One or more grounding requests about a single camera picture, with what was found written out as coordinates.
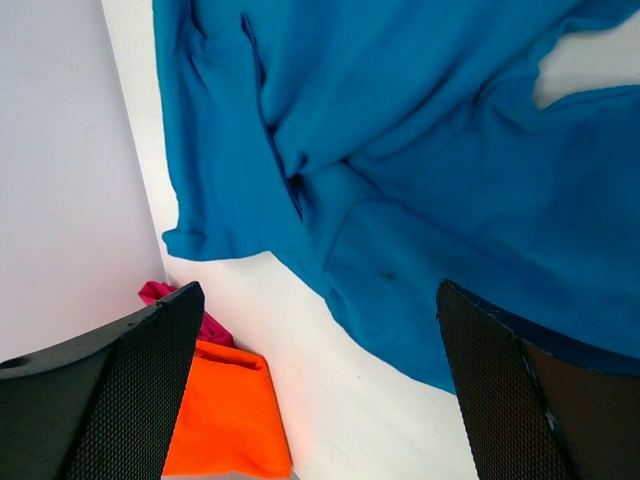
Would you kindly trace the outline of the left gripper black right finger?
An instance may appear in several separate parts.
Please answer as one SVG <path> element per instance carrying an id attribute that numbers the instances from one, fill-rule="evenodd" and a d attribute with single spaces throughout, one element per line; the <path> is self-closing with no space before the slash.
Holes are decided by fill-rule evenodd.
<path id="1" fill-rule="evenodd" d="M 444 280 L 437 319 L 481 479 L 636 479 L 639 361 Z"/>

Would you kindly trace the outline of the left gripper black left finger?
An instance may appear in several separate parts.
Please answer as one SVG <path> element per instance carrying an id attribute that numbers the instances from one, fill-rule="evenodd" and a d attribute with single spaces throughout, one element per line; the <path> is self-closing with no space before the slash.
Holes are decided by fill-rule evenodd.
<path id="1" fill-rule="evenodd" d="M 159 479 L 204 313 L 191 282 L 1 364 L 4 479 Z"/>

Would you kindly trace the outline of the blue t shirt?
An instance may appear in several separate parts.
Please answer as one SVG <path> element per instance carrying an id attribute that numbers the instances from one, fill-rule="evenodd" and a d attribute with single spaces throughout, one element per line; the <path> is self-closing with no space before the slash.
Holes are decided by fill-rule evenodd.
<path id="1" fill-rule="evenodd" d="M 156 1 L 168 252 L 264 251 L 362 348 L 446 391 L 452 280 L 639 352 L 639 90 L 534 100 L 566 34 L 635 1 Z"/>

